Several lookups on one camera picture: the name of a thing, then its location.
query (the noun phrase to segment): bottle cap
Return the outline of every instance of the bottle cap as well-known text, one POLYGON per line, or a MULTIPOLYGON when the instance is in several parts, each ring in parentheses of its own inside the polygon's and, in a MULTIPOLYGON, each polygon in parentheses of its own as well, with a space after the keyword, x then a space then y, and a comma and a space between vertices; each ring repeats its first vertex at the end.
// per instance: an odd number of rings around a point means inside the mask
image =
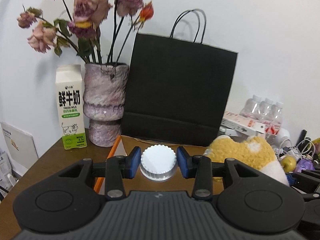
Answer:
POLYGON ((269 98, 266 98, 266 100, 265 100, 269 105, 273 105, 273 101, 271 100, 271 99, 269 99, 269 98))
POLYGON ((253 95, 252 97, 254 100, 258 101, 258 102, 261 102, 262 98, 261 97, 258 97, 256 95, 253 95))
POLYGON ((177 169, 177 157, 174 151, 165 145, 153 145, 141 156, 140 169, 148 179, 165 181, 172 177, 177 169))
POLYGON ((276 102, 276 106, 278 106, 279 108, 283 108, 283 103, 281 103, 281 102, 276 102))

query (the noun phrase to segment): water bottle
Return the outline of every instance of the water bottle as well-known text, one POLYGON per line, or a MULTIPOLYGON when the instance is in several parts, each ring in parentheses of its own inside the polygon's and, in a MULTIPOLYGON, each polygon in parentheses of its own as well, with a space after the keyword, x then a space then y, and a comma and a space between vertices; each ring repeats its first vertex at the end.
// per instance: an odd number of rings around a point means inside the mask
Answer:
POLYGON ((265 125, 266 132, 273 121, 273 115, 271 112, 272 105, 273 105, 273 101, 270 100, 269 98, 266 98, 264 101, 262 101, 259 104, 257 119, 259 120, 260 123, 263 123, 265 125))
POLYGON ((276 102, 275 105, 271 107, 271 112, 273 116, 273 121, 268 128, 268 132, 273 135, 277 135, 281 125, 282 125, 282 108, 283 103, 276 102))
POLYGON ((253 95, 253 97, 249 98, 245 103, 245 106, 241 110, 240 115, 257 120, 260 102, 261 98, 253 95))

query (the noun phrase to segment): vase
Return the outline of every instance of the vase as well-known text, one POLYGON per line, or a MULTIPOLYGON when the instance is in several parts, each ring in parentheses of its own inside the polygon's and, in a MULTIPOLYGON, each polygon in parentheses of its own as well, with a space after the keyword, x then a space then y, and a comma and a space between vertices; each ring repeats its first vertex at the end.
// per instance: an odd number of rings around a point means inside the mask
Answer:
POLYGON ((83 111, 90 119, 89 140, 97 146, 111 147, 121 133, 128 73, 126 64, 85 64, 83 111))

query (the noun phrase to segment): plush toy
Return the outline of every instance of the plush toy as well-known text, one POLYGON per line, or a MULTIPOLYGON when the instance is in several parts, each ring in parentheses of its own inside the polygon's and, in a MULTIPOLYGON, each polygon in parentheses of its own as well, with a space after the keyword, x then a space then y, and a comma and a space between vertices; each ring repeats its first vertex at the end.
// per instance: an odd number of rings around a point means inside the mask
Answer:
POLYGON ((275 152, 261 137, 249 137, 246 141, 237 143, 229 136, 221 135, 209 145, 204 155, 218 163, 223 163, 226 158, 235 158, 273 179, 289 185, 275 152))

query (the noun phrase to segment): bag handle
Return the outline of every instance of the bag handle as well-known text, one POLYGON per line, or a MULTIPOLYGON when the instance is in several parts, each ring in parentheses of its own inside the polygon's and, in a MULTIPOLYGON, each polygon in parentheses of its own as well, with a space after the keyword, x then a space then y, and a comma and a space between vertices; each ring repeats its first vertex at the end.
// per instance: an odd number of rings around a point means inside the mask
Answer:
POLYGON ((193 43, 196 42, 196 38, 198 37, 198 33, 199 33, 199 29, 200 29, 200 17, 199 17, 199 14, 198 14, 197 12, 201 12, 202 15, 203 15, 203 18, 204 18, 204 27, 203 27, 203 32, 202 32, 202 37, 201 37, 201 42, 200 42, 200 43, 202 44, 203 38, 204 38, 204 33, 205 33, 205 30, 206 30, 206 26, 207 26, 207 17, 206 17, 206 15, 205 15, 205 12, 204 12, 203 10, 201 10, 201 9, 198 9, 198 8, 192 9, 192 10, 186 10, 186 11, 182 12, 182 13, 178 16, 178 18, 177 18, 176 21, 174 22, 174 25, 173 25, 173 27, 172 27, 171 34, 170 34, 170 37, 169 37, 169 38, 170 38, 170 39, 173 38, 173 33, 174 33, 174 30, 175 30, 178 22, 179 22, 185 15, 187 15, 187 14, 190 13, 190 12, 196 14, 196 15, 197 15, 197 18, 198 18, 198 31, 197 31, 197 33, 196 33, 196 37, 195 37, 193 43))

